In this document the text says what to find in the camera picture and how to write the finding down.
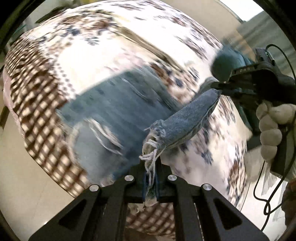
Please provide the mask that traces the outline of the white gloved right hand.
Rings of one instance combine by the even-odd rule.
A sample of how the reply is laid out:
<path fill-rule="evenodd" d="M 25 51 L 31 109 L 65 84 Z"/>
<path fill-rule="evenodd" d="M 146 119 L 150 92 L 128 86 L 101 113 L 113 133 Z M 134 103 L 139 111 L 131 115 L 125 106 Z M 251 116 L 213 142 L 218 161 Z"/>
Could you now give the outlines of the white gloved right hand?
<path fill-rule="evenodd" d="M 261 155 L 267 163 L 272 163 L 278 146 L 283 140 L 280 125 L 291 128 L 292 143 L 295 144 L 295 105 L 282 104 L 273 106 L 269 101 L 264 101 L 256 110 L 259 119 Z"/>

